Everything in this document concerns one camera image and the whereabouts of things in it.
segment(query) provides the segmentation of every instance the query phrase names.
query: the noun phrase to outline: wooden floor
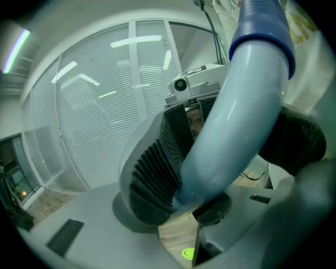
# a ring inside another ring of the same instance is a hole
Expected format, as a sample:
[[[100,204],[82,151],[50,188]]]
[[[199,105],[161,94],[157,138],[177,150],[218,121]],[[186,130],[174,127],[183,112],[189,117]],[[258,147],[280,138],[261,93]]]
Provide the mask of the wooden floor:
[[[245,173],[249,177],[257,177],[249,171],[245,171]],[[245,187],[264,188],[265,178],[263,176],[258,181],[251,181],[244,177],[239,177],[234,184]],[[46,190],[29,207],[28,212],[35,218],[34,224],[37,224],[73,197],[73,195]],[[192,262],[182,256],[182,251],[188,247],[195,246],[197,229],[198,225],[192,214],[159,227],[161,243],[184,268],[192,267]]]
[[[34,217],[34,225],[51,215],[62,205],[69,202],[74,195],[57,191],[45,190],[28,208],[28,213]]]

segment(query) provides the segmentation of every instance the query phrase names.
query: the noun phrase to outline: fluorescent light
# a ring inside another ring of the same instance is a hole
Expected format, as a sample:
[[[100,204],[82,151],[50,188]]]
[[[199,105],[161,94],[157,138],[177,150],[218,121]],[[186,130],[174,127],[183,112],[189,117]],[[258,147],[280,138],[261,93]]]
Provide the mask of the fluorescent light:
[[[69,72],[70,70],[72,70],[75,66],[77,65],[77,63],[75,61],[72,61],[71,63],[69,63],[68,65],[66,65],[65,67],[63,67],[52,79],[51,83],[55,84],[56,81],[58,81],[62,76],[64,76],[67,72]]]
[[[135,85],[132,87],[132,89],[134,88],[139,88],[139,87],[147,87],[147,86],[150,86],[151,84],[150,83],[146,83],[146,84],[142,84],[142,85]]]
[[[121,47],[124,45],[129,45],[131,43],[141,43],[141,42],[154,42],[154,41],[161,41],[162,36],[138,36],[138,37],[131,37],[127,39],[123,39],[120,41],[112,42],[110,45],[112,48]]]
[[[64,83],[61,84],[61,90],[64,89],[64,88],[66,88],[67,86],[69,86],[70,84],[72,84],[73,82],[75,82],[78,79],[80,79],[79,76],[75,76],[75,77],[69,78]]]
[[[171,59],[172,59],[172,52],[169,49],[167,50],[166,56],[164,57],[163,70],[168,70]]]
[[[122,61],[118,61],[117,65],[118,66],[130,66],[131,63],[130,63],[130,60],[122,60]]]
[[[90,83],[93,83],[96,86],[100,85],[99,82],[95,81],[94,79],[90,78],[89,76],[87,76],[87,75],[85,75],[83,73],[79,74],[79,77],[82,78],[82,79],[84,79],[84,80],[86,80],[86,81],[88,81],[88,82],[90,82]]]
[[[113,94],[115,94],[117,91],[111,91],[111,92],[108,92],[107,94],[104,94],[104,95],[101,95],[101,96],[99,96],[98,97],[98,99],[100,99],[100,98],[103,98],[103,97],[106,97],[106,96],[109,96],[109,95],[113,95]]]
[[[110,124],[116,124],[116,123],[121,123],[121,122],[124,122],[123,120],[117,120],[117,121],[114,121],[114,122],[111,122]]]
[[[17,39],[17,41],[15,42],[12,50],[9,53],[9,57],[6,61],[5,64],[5,68],[4,68],[4,74],[8,73],[11,70],[11,67],[14,63],[14,60],[17,56],[17,54],[19,53],[20,49],[22,48],[24,42],[27,40],[28,36],[29,36],[30,32],[27,30],[23,30],[19,36],[19,38]]]
[[[157,65],[141,65],[139,71],[140,73],[156,73],[161,72],[162,68]]]

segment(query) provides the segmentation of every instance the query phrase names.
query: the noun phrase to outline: green light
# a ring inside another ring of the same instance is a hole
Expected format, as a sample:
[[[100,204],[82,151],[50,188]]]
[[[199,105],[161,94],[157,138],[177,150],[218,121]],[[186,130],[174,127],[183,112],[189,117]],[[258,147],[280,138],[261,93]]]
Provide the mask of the green light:
[[[28,38],[29,34],[30,32],[27,30],[23,30],[22,33],[20,34],[5,64],[4,74],[8,73],[11,70],[15,58],[17,54],[19,53],[21,47],[23,46],[24,42]]]

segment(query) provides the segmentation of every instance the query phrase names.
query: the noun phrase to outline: blue hose cuff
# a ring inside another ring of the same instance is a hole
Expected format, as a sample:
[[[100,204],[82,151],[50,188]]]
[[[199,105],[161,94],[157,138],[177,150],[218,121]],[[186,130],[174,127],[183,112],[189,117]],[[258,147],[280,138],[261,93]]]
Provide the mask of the blue hose cuff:
[[[242,0],[238,27],[229,50],[232,59],[239,44],[251,39],[265,39],[286,54],[289,63],[289,79],[295,72],[295,50],[285,11],[279,0]]]

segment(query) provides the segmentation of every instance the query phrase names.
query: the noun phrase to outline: window blinds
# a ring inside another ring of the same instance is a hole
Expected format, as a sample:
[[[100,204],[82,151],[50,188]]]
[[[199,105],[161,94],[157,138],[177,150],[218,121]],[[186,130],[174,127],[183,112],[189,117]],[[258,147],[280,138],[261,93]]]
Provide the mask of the window blinds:
[[[136,36],[161,36],[156,41],[137,43],[143,95],[151,115],[164,108],[170,93],[167,84],[177,76],[177,71],[164,21],[137,22]]]
[[[29,150],[29,155],[41,180],[43,182],[47,182],[51,176],[37,146],[32,120],[31,93],[28,94],[27,98],[25,99],[22,105],[22,113],[23,113],[23,135]]]
[[[34,132],[43,161],[60,190],[83,192],[87,190],[67,158],[58,129],[55,83],[58,60],[40,77],[32,89]]]
[[[55,78],[63,139],[90,188],[118,180],[123,146],[140,123],[128,38],[121,25],[82,41],[61,56]]]

